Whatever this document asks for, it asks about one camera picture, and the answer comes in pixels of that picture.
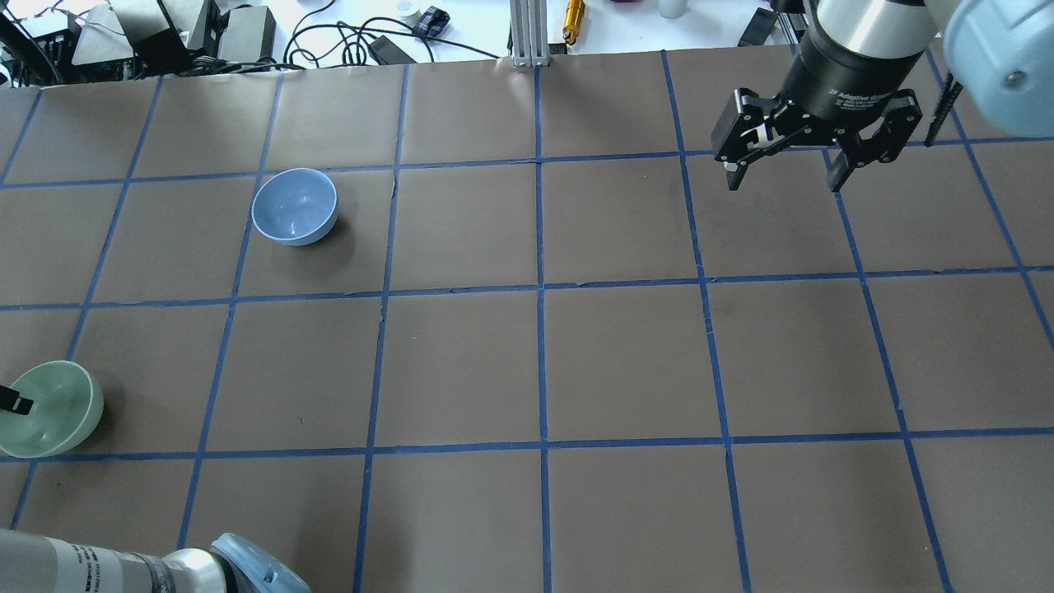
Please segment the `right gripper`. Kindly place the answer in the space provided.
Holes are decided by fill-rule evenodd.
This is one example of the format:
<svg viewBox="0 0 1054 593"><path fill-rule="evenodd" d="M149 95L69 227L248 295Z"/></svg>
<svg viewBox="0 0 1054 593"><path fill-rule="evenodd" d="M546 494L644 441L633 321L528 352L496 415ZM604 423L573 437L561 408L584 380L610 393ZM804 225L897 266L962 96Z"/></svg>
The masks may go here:
<svg viewBox="0 0 1054 593"><path fill-rule="evenodd" d="M735 88L711 133L714 158L737 191L754 161L787 147L841 151L828 167L829 191L875 161L896 161L918 127L917 96L903 83L922 50L897 57L848 50L826 29L807 29L772 97Z"/></svg>

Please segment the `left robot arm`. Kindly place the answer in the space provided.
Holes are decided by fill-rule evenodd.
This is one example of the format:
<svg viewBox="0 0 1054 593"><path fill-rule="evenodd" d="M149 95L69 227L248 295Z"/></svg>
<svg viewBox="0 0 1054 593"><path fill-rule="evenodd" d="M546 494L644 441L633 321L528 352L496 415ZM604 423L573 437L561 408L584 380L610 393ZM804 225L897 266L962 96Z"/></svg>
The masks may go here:
<svg viewBox="0 0 1054 593"><path fill-rule="evenodd" d="M267 549L223 533L165 557L2 530L4 592L309 592Z"/></svg>

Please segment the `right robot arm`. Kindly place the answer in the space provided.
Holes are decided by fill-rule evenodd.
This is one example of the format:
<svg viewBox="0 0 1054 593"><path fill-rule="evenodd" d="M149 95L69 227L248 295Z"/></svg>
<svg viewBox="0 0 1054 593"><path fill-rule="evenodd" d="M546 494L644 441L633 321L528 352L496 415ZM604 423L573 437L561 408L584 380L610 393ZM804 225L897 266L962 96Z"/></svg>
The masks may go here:
<svg viewBox="0 0 1054 593"><path fill-rule="evenodd" d="M991 125L1017 138L1052 135L1050 1L805 1L807 26L775 96L740 87L711 133L727 187L790 147L839 147L827 172L896 161L923 117L907 75L935 39L949 74L928 131L933 142L961 91Z"/></svg>

